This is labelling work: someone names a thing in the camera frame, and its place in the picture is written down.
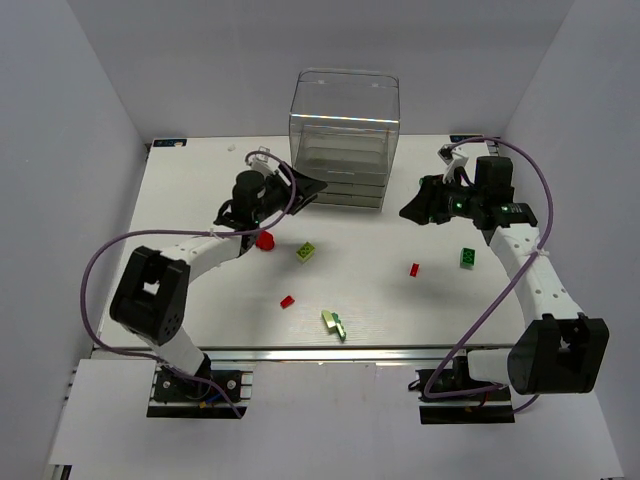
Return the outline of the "small red lego front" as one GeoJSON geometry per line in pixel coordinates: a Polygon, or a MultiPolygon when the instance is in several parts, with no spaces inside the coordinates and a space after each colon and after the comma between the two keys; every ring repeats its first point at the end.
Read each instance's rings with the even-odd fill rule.
{"type": "Polygon", "coordinates": [[[293,297],[291,297],[291,296],[286,296],[285,298],[283,298],[283,299],[280,301],[280,307],[281,307],[282,309],[286,309],[286,308],[288,308],[289,306],[293,305],[293,304],[294,304],[294,302],[295,302],[295,299],[294,299],[293,297]]]}

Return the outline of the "clear drawer container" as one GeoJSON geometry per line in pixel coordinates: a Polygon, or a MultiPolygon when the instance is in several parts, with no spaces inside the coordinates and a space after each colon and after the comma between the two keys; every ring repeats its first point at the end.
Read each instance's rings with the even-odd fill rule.
{"type": "Polygon", "coordinates": [[[293,168],[327,187],[316,202],[379,210],[400,133],[399,79],[365,70],[301,71],[289,112],[293,168]]]}

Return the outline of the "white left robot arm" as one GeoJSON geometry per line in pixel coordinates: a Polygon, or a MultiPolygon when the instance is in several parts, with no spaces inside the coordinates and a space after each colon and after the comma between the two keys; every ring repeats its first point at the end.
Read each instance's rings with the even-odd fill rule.
{"type": "Polygon", "coordinates": [[[190,284],[247,253],[262,222],[278,212],[296,214],[326,188],[326,182],[287,165],[241,172],[214,220],[221,232],[161,250],[142,246],[133,251],[109,307],[110,318],[142,339],[169,368],[187,376],[192,388],[201,388],[201,381],[211,378],[211,363],[183,328],[190,284]]]}

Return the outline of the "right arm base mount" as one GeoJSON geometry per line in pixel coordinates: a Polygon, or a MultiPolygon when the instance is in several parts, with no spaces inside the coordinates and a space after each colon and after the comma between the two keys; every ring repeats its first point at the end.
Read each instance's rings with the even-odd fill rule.
{"type": "Polygon", "coordinates": [[[477,395],[427,398],[424,387],[434,369],[416,371],[407,390],[418,394],[422,425],[489,425],[515,422],[511,394],[502,389],[477,395]]]}

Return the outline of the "large red lego piece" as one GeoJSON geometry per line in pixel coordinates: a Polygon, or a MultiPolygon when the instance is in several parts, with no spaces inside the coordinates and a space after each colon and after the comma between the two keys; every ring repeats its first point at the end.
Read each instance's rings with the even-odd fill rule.
{"type": "Polygon", "coordinates": [[[262,251],[272,251],[275,245],[275,237],[269,231],[262,231],[255,242],[255,246],[262,251]]]}

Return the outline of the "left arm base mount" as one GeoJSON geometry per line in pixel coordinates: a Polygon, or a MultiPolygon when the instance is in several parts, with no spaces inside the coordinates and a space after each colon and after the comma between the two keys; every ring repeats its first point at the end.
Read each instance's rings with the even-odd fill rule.
{"type": "Polygon", "coordinates": [[[253,371],[243,367],[213,365],[210,380],[219,389],[180,378],[166,367],[157,367],[147,404],[148,418],[240,419],[252,394],[253,371]]]}

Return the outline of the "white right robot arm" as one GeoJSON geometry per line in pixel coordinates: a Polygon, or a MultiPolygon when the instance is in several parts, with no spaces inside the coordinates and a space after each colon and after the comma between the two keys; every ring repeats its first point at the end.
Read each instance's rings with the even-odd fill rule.
{"type": "Polygon", "coordinates": [[[418,225],[455,217],[472,221],[502,264],[528,325],[509,348],[464,349],[452,354],[454,392],[480,393],[511,387],[522,395],[581,394],[593,390],[609,340],[601,318],[589,317],[571,298],[550,259],[544,234],[526,203],[514,200],[513,163],[481,156],[475,176],[459,148],[440,152],[445,171],[428,175],[401,217],[418,225]]]}

